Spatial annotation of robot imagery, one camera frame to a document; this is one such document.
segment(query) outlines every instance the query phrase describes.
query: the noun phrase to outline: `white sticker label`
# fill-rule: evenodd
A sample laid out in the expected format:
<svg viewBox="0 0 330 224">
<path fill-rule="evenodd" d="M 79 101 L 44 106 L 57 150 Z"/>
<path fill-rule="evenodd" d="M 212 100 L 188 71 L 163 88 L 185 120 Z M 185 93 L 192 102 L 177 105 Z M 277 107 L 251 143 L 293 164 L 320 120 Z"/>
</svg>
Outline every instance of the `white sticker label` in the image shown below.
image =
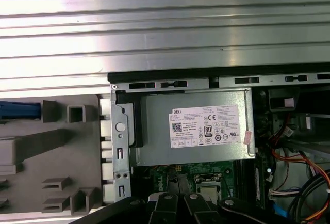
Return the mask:
<svg viewBox="0 0 330 224">
<path fill-rule="evenodd" d="M 237 105 L 174 109 L 171 148 L 239 143 Z"/>
<path fill-rule="evenodd" d="M 293 130 L 286 126 L 283 131 L 283 134 L 286 135 L 287 137 L 290 137 L 293 134 Z"/>
</svg>

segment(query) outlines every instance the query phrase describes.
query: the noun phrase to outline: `black wire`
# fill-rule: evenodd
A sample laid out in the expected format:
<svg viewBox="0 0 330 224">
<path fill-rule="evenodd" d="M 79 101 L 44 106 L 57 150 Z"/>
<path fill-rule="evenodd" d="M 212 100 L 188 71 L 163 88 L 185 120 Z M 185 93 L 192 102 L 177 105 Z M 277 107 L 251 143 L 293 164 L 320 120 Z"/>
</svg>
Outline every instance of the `black wire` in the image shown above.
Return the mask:
<svg viewBox="0 0 330 224">
<path fill-rule="evenodd" d="M 301 210 L 303 207 L 303 204 L 306 200 L 306 198 L 317 188 L 319 188 L 321 185 L 325 184 L 326 181 L 323 177 L 318 178 L 316 181 L 311 183 L 309 186 L 307 186 L 304 190 L 301 191 L 300 196 L 298 197 L 297 203 L 296 203 L 296 213 L 295 213 L 295 220 L 297 222 L 301 222 Z"/>
<path fill-rule="evenodd" d="M 330 175 L 330 170 L 325 171 L 326 174 Z M 296 222 L 301 222 L 301 210 L 306 197 L 311 194 L 316 188 L 325 183 L 325 179 L 321 174 L 315 175 L 310 180 L 308 180 L 304 186 L 301 188 L 299 194 L 294 198 L 288 207 L 288 215 L 290 215 L 291 210 L 293 211 L 292 217 Z"/>
</svg>

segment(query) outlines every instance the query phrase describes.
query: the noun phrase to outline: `metal bracket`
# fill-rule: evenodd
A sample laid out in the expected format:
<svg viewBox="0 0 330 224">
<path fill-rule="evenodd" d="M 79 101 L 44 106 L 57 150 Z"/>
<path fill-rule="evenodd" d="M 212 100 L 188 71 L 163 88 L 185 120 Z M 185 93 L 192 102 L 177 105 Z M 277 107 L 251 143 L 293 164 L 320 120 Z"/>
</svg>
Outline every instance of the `metal bracket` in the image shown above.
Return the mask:
<svg viewBox="0 0 330 224">
<path fill-rule="evenodd" d="M 122 107 L 116 104 L 116 91 L 111 93 L 111 133 L 115 201 L 131 196 L 129 171 L 129 125 Z"/>
</svg>

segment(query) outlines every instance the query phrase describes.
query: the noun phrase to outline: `ribbed metal surface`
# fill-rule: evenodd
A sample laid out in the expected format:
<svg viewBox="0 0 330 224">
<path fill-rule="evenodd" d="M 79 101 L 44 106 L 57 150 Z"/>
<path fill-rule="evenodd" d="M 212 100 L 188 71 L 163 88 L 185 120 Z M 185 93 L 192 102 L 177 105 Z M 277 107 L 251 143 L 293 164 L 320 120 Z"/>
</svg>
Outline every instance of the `ribbed metal surface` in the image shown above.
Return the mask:
<svg viewBox="0 0 330 224">
<path fill-rule="evenodd" d="M 0 77 L 325 62 L 329 3 L 0 0 Z"/>
</svg>

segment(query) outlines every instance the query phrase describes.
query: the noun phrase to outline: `cable bundle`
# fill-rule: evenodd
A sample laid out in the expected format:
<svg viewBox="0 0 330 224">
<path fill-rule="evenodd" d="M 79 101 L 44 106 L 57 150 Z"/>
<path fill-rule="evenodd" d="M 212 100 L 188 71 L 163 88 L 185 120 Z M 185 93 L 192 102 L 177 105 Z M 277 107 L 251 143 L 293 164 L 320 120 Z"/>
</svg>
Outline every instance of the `cable bundle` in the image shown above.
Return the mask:
<svg viewBox="0 0 330 224">
<path fill-rule="evenodd" d="M 280 154 L 276 153 L 275 147 L 277 146 L 279 139 L 282 136 L 282 134 L 288 124 L 289 117 L 290 117 L 290 115 L 288 114 L 285 118 L 285 121 L 284 121 L 281 129 L 269 138 L 270 146 L 272 147 L 273 156 L 280 161 L 285 161 L 288 163 L 287 164 L 287 175 L 285 177 L 285 180 L 281 184 L 281 186 L 278 187 L 276 190 L 279 190 L 288 179 L 289 163 L 308 164 L 311 168 L 314 169 L 314 171 L 316 173 L 319 173 L 318 175 L 314 176 L 309 181 L 307 181 L 307 183 L 302 187 L 301 191 L 298 193 L 296 198 L 291 203 L 292 205 L 290 205 L 290 208 L 288 210 L 288 214 L 290 215 L 290 211 L 291 211 L 291 209 L 293 209 L 293 219 L 295 221 L 302 222 L 302 223 L 308 223 L 308 222 L 312 222 L 312 221 L 319 219 L 322 216 L 322 214 L 324 213 L 324 211 L 326 211 L 329 206 L 330 198 L 328 197 L 327 201 L 324 204 L 322 209 L 320 209 L 319 211 L 316 211 L 314 214 L 308 216 L 307 218 L 304 219 L 304 221 L 301 221 L 301 208 L 302 208 L 304 201 L 306 200 L 306 197 L 311 192 L 313 192 L 316 188 L 320 187 L 324 183 L 327 183 L 328 188 L 330 189 L 330 178 L 328 175 L 328 174 L 330 174 L 330 170 L 325 172 L 321 167 L 319 167 L 317 164 L 315 164 L 314 162 L 309 160 L 303 152 L 300 152 L 300 154 L 294 155 L 294 156 L 287 156 L 286 154 L 285 154 L 285 156 L 281 156 Z"/>
</svg>

